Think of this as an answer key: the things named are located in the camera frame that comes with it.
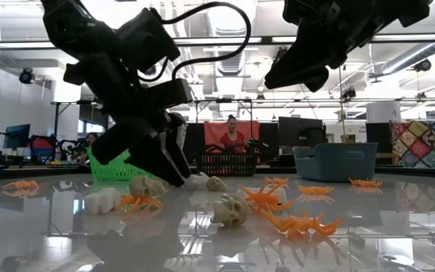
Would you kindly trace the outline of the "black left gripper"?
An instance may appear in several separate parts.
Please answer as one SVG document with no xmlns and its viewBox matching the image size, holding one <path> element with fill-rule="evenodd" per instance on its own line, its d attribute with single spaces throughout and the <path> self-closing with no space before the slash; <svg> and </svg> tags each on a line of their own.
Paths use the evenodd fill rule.
<svg viewBox="0 0 435 272">
<path fill-rule="evenodd" d="M 181 114 L 167 111 L 180 104 L 179 78 L 146 87 L 137 78 L 134 66 L 114 56 L 88 55 L 78 63 L 68 63 L 63 80 L 86 84 L 103 105 L 102 111 L 117 123 L 161 131 L 130 149 L 125 163 L 174 187 L 184 186 L 191 175 L 183 152 L 187 121 Z M 101 165 L 107 165 L 130 147 L 132 135 L 130 127 L 114 125 L 91 145 L 92 155 Z"/>
</svg>

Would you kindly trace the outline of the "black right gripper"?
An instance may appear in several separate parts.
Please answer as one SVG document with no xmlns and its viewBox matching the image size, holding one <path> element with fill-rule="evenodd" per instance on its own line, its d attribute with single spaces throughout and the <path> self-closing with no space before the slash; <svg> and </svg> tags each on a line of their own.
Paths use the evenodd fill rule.
<svg viewBox="0 0 435 272">
<path fill-rule="evenodd" d="M 293 45 L 265 75 L 269 89 L 305 85 L 317 92 L 348 52 L 401 16 L 400 0 L 286 1 L 283 19 L 298 27 Z"/>
</svg>

